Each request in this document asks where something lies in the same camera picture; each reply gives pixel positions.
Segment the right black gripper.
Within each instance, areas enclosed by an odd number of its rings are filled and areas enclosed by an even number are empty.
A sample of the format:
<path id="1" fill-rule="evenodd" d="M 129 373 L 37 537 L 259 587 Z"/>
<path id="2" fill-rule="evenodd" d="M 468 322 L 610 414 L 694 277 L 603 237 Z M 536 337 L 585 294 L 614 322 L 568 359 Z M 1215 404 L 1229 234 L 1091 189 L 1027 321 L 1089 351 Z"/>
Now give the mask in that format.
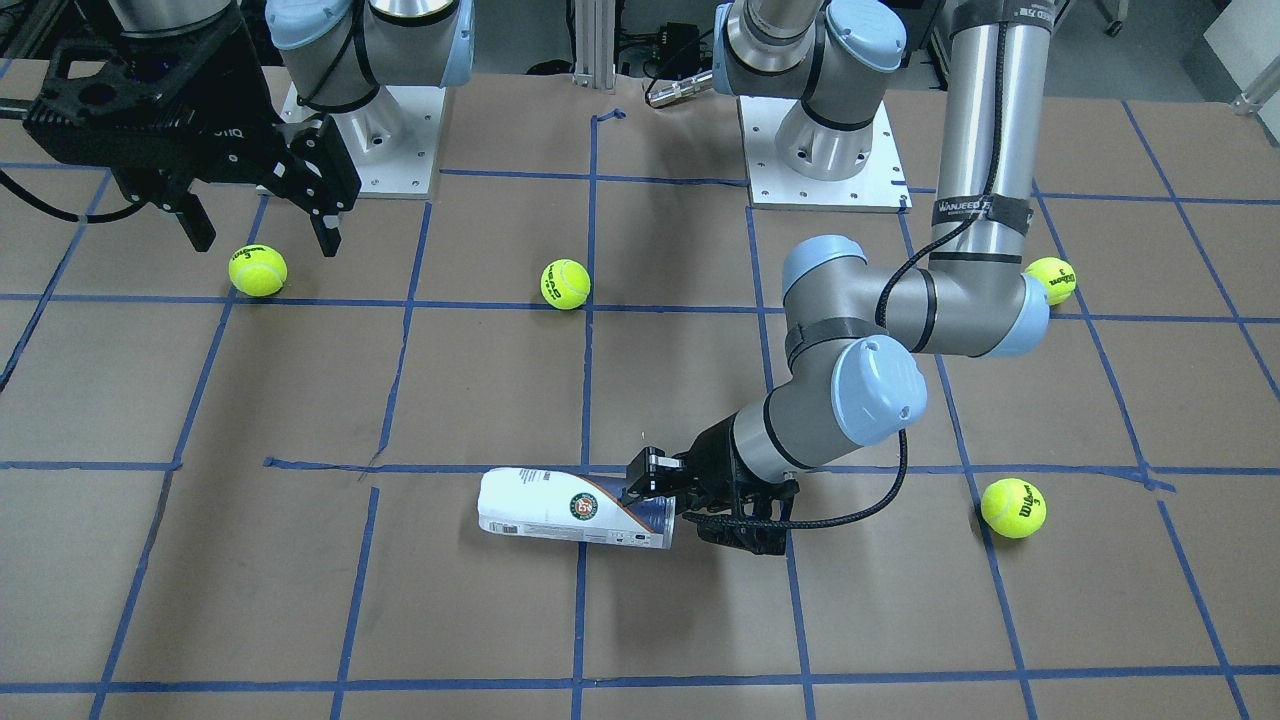
<path id="1" fill-rule="evenodd" d="M 195 181 L 256 184 L 310 214 L 324 258 L 360 178 L 335 122 L 276 113 L 238 10 L 87 10 L 61 38 L 22 124 L 54 159 L 114 170 L 173 215 L 196 252 L 216 238 Z"/>

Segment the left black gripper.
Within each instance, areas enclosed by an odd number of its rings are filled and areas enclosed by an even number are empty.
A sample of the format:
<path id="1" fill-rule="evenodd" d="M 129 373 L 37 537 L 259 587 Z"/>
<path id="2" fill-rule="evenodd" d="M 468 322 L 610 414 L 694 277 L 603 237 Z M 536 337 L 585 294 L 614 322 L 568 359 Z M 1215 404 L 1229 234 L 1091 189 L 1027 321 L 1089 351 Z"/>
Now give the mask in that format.
<path id="1" fill-rule="evenodd" d="M 625 503 L 671 497 L 677 512 L 694 514 L 700 539 L 781 556 L 785 529 L 731 521 L 773 521 L 774 503 L 788 512 L 800 470 L 780 450 L 765 413 L 741 410 L 700 433 L 682 454 L 641 448 L 626 469 Z"/>

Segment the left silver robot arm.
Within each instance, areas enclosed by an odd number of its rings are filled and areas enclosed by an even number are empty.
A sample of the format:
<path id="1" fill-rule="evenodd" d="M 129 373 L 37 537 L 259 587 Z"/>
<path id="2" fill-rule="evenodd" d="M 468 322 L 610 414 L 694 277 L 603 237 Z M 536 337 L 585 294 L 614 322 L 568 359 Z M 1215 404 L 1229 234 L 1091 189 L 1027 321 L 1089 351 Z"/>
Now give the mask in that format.
<path id="1" fill-rule="evenodd" d="M 951 1 L 951 76 L 932 240 L 900 268 L 873 266 L 840 234 L 792 249 L 782 300 L 788 382 L 667 457 L 628 465 L 622 509 L 666 498 L 714 544 L 781 555 L 797 474 L 902 436 L 925 409 L 918 354 L 1018 356 L 1044 337 L 1044 284 L 1021 269 L 1051 1 Z M 859 168 L 905 28 L 879 1 L 735 1 L 717 12 L 722 94 L 795 101 L 787 164 L 837 179 Z"/>

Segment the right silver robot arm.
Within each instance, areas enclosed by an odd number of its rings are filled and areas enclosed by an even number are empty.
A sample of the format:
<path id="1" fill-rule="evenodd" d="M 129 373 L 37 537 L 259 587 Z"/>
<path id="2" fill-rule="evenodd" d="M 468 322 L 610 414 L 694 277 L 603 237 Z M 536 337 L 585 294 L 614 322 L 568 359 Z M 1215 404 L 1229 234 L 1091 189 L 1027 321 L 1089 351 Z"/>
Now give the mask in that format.
<path id="1" fill-rule="evenodd" d="M 31 100 L 3 118 L 52 159 L 111 172 L 128 200 L 152 205 L 204 252 L 216 231 L 191 186 L 247 184 L 303 210 L 323 254 L 362 188 L 364 158 L 406 147 L 392 88 L 465 85 L 474 63 L 468 1 L 269 1 L 271 45 L 303 108 L 273 104 L 237 1 L 81 1 L 87 29 L 60 40 Z"/>

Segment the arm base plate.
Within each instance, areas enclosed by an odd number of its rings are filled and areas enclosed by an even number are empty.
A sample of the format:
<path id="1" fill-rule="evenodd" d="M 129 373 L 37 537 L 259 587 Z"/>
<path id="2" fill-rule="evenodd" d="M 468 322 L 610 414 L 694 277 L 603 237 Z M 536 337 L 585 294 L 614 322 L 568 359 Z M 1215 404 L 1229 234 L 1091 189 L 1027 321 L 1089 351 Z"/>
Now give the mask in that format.
<path id="1" fill-rule="evenodd" d="M 799 100 L 739 97 L 755 209 L 896 213 L 910 191 L 884 104 L 860 129 L 818 124 Z"/>
<path id="2" fill-rule="evenodd" d="M 342 79 L 332 99 L 369 102 L 333 118 L 358 172 L 361 199 L 429 199 L 445 119 L 448 88 L 371 86 Z"/>

